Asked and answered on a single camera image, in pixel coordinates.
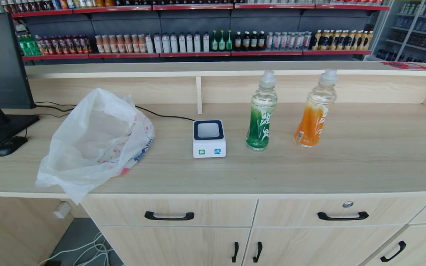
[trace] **red shelf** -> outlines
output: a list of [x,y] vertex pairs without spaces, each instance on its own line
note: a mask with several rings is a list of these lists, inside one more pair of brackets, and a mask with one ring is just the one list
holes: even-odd
[[303,55],[310,54],[371,54],[372,51],[357,51],[357,50],[306,50]]
[[232,56],[301,55],[302,51],[245,51],[231,52]]
[[51,60],[51,59],[88,59],[87,54],[54,54],[54,55],[36,55],[23,56],[22,60]]
[[295,4],[236,4],[234,8],[238,9],[256,9],[256,8],[315,8],[315,5],[295,5]]
[[145,58],[145,57],[159,57],[159,54],[142,53],[127,53],[127,54],[89,54],[89,58]]
[[87,7],[77,8],[73,10],[75,14],[82,13],[97,13],[97,12],[116,12],[116,11],[149,11],[152,10],[151,6],[120,6],[120,7]]
[[11,17],[36,17],[36,16],[50,16],[50,15],[63,15],[72,14],[72,10],[46,10],[34,12],[11,13]]
[[231,52],[163,52],[160,57],[230,56]]
[[390,7],[384,6],[366,6],[366,5],[315,5],[318,9],[340,9],[340,10],[390,10]]
[[232,10],[233,4],[155,5],[153,10]]

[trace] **red paper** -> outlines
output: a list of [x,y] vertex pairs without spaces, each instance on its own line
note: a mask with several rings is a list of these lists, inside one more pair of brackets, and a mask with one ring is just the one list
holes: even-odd
[[411,62],[381,62],[382,64],[400,68],[400,69],[410,69],[410,70],[426,70],[426,67],[419,64]]

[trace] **orange drink bottle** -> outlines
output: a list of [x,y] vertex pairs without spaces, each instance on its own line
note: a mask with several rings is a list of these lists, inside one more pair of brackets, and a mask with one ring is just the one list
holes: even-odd
[[336,69],[327,69],[321,74],[318,86],[309,92],[303,118],[294,134],[297,145],[313,147],[320,141],[328,108],[336,101],[337,81]]

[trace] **power outlet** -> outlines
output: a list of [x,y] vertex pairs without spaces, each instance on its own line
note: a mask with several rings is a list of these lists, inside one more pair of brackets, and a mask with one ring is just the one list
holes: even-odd
[[54,214],[60,219],[64,219],[66,215],[70,212],[71,206],[68,202],[62,201],[54,210]]

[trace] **counter top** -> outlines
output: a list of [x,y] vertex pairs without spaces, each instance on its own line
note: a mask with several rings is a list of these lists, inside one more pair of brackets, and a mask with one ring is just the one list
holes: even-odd
[[[92,195],[296,195],[426,191],[426,106],[336,104],[321,142],[297,147],[292,134],[304,104],[278,104],[270,144],[247,149],[249,104],[146,105],[152,111],[193,119],[222,119],[225,158],[193,159],[191,121],[150,113],[156,137],[127,174],[113,177]],[[18,113],[36,113],[19,110]],[[34,186],[39,163],[63,118],[42,116],[28,128],[29,142],[0,157],[0,196],[64,198],[61,187]]]
[[276,75],[319,75],[324,69],[341,75],[426,76],[426,70],[398,69],[380,62],[292,61],[292,62],[183,62],[135,64],[65,64],[26,66],[29,79],[214,77],[261,76],[264,70]]

